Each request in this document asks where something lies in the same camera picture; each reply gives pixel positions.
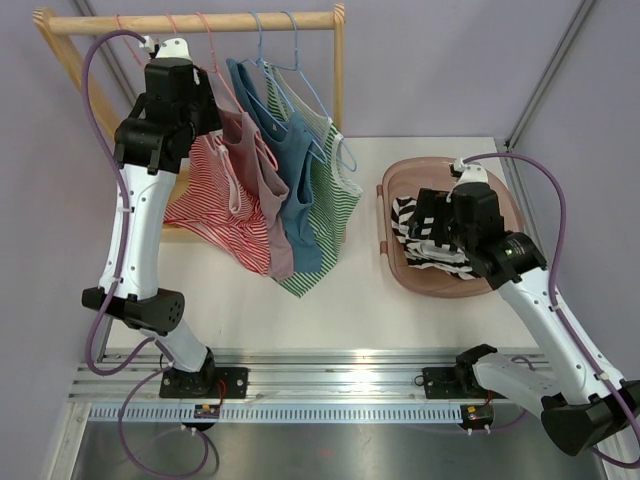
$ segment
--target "clothes rack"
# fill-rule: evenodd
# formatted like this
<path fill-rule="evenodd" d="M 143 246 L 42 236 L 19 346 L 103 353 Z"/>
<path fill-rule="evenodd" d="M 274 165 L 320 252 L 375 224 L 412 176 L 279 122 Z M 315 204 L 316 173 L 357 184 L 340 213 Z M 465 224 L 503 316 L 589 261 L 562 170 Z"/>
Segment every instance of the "clothes rack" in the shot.
<path fill-rule="evenodd" d="M 206 14 L 202 15 L 212 32 L 254 32 L 258 31 L 255 18 L 250 13 Z M 291 19 L 285 13 L 259 13 L 258 17 L 264 31 L 293 30 Z M 333 120 L 342 128 L 344 97 L 344 4 L 337 3 L 331 12 L 293 12 L 298 30 L 333 30 Z M 172 15 L 177 33 L 207 33 L 202 18 L 193 15 Z M 120 16 L 120 25 L 124 29 L 140 34 L 173 34 L 174 26 L 166 15 Z M 52 8 L 38 8 L 33 12 L 33 21 L 45 41 L 67 71 L 75 87 L 80 90 L 83 56 L 78 51 L 72 35 L 101 35 L 117 30 L 116 17 L 58 17 Z M 96 118 L 107 135 L 113 135 L 121 119 L 115 113 L 97 80 L 90 77 L 90 97 Z M 188 170 L 178 175 L 169 202 L 180 197 L 189 184 Z M 186 230 L 164 226 L 163 241 L 188 242 L 202 241 L 200 237 Z"/>

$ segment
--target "striped clothing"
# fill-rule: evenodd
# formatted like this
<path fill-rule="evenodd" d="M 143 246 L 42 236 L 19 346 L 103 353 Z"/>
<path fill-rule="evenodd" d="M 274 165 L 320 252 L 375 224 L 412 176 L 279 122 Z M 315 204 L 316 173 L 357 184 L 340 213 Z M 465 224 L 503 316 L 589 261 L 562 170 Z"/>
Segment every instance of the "striped clothing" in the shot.
<path fill-rule="evenodd" d="M 324 152 L 330 159 L 326 165 L 318 160 L 311 162 L 313 205 L 309 223 L 322 251 L 322 269 L 317 273 L 296 273 L 293 277 L 280 282 L 286 290 L 297 297 L 302 297 L 338 263 L 347 222 L 362 196 L 362 189 L 349 180 L 344 166 L 336 160 L 343 136 L 333 121 L 309 108 L 285 83 L 276 68 L 269 64 L 266 64 L 266 68 L 293 104 L 296 113 L 302 116 L 305 126 L 320 140 Z M 291 111 L 273 81 L 268 76 L 266 80 L 269 111 L 281 121 L 288 120 Z"/>
<path fill-rule="evenodd" d="M 404 249 L 407 264 L 413 268 L 435 267 L 461 280 L 478 278 L 464 252 L 454 244 L 436 246 L 430 238 L 435 218 L 426 216 L 419 230 L 410 232 L 409 223 L 416 211 L 417 201 L 412 197 L 393 200 L 391 229 Z"/>
<path fill-rule="evenodd" d="M 269 239 L 260 202 L 237 180 L 219 137 L 205 138 L 196 138 L 191 147 L 189 187 L 167 207 L 164 222 L 195 233 L 248 270 L 267 275 Z"/>

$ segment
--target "wall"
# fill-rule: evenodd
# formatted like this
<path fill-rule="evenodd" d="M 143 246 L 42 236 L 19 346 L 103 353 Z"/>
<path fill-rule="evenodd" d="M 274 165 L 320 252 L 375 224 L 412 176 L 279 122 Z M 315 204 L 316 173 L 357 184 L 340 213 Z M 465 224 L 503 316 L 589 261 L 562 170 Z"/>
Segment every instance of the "wall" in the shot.
<path fill-rule="evenodd" d="M 516 150 L 558 176 L 568 203 L 560 286 L 598 346 L 640 378 L 637 273 L 640 3 L 599 2 Z M 547 252 L 557 235 L 555 194 L 523 168 Z"/>
<path fill-rule="evenodd" d="M 334 0 L 91 0 L 97 14 L 330 10 Z M 346 0 L 345 126 L 350 136 L 511 131 L 579 0 Z M 209 63 L 208 42 L 188 35 Z M 256 34 L 216 35 L 218 55 L 257 56 Z M 132 81 L 142 75 L 114 42 Z M 303 32 L 302 62 L 332 105 L 332 34 Z M 267 32 L 265 58 L 292 63 L 292 33 Z M 294 82 L 304 92 L 301 82 Z"/>
<path fill-rule="evenodd" d="M 108 248 L 115 186 L 80 96 L 31 20 L 0 3 L 0 477 L 39 478 L 91 314 L 80 305 Z M 123 104 L 110 92 L 119 110 Z"/>

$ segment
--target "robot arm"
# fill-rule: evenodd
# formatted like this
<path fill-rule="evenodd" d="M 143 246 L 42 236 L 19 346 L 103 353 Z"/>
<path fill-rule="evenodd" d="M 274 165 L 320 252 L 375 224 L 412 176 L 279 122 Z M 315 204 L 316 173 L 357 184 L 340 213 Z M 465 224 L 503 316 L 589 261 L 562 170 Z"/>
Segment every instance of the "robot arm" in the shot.
<path fill-rule="evenodd" d="M 551 304 L 544 257 L 527 235 L 505 230 L 497 194 L 483 171 L 462 162 L 452 166 L 452 174 L 460 180 L 448 195 L 446 235 L 465 252 L 474 272 L 523 320 L 549 360 L 555 379 L 507 361 L 488 345 L 459 355 L 456 377 L 468 391 L 495 391 L 541 418 L 554 443 L 565 453 L 577 455 L 628 425 L 602 379 L 612 382 L 635 415 L 640 413 L 640 382 L 624 380 L 556 292 L 570 326 L 604 373 L 598 376 L 593 370 Z"/>
<path fill-rule="evenodd" d="M 186 55 L 172 54 L 176 48 Z M 145 67 L 146 91 L 115 133 L 115 158 L 128 191 L 118 189 L 107 263 L 98 286 L 83 292 L 82 304 L 100 309 L 114 280 L 119 281 L 107 314 L 157 339 L 173 357 L 174 367 L 168 372 L 173 383 L 198 394 L 213 384 L 213 355 L 184 322 L 182 293 L 158 287 L 157 262 L 164 212 L 181 160 L 196 136 L 221 125 L 209 79 L 188 58 L 184 39 L 172 39 L 154 50 Z M 122 195 L 129 197 L 127 211 Z M 128 237 L 121 245 L 124 215 Z M 115 279 L 121 249 L 123 266 Z"/>

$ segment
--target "folded garment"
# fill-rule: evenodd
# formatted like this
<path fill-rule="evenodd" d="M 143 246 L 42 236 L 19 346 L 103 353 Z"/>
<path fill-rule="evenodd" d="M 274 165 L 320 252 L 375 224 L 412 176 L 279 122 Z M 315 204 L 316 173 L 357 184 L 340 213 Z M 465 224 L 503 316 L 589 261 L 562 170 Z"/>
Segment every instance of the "folded garment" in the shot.
<path fill-rule="evenodd" d="M 402 245 L 407 264 L 413 268 L 437 268 L 461 280 L 478 278 L 469 260 L 454 244 L 436 246 L 431 238 L 435 218 L 426 216 L 418 228 L 410 229 L 417 201 L 412 197 L 398 197 L 393 201 L 391 228 Z"/>

